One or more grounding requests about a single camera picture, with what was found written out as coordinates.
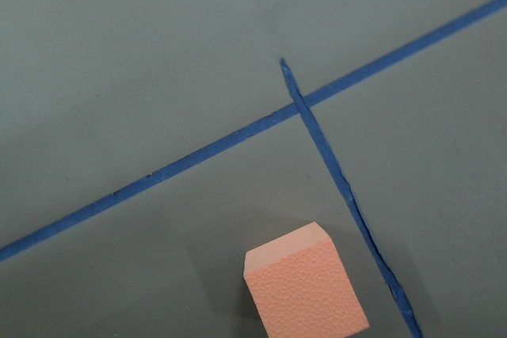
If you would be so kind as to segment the orange foam block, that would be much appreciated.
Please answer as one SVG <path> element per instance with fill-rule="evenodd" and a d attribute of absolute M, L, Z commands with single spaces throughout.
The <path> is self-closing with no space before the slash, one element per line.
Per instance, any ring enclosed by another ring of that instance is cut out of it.
<path fill-rule="evenodd" d="M 316 222 L 248 251 L 243 278 L 270 337 L 349 337 L 369 327 L 331 237 Z"/>

